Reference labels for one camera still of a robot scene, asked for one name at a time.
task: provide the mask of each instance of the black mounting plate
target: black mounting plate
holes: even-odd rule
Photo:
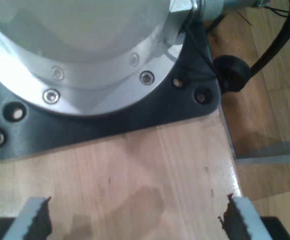
[[[196,23],[191,32],[210,57],[204,26]],[[174,79],[181,80],[183,86],[176,87]],[[4,116],[10,103],[24,107],[23,119],[13,122]],[[47,112],[28,104],[0,83],[0,160],[204,116],[214,112],[220,103],[215,74],[189,37],[174,68],[155,91],[133,106],[107,115],[73,117]]]

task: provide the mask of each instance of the silver cylinder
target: silver cylinder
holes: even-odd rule
[[[223,13],[237,11],[239,9],[252,7],[257,3],[257,0],[224,0]]]
[[[0,0],[0,39],[44,81],[82,89],[105,87],[149,60],[172,3]]]

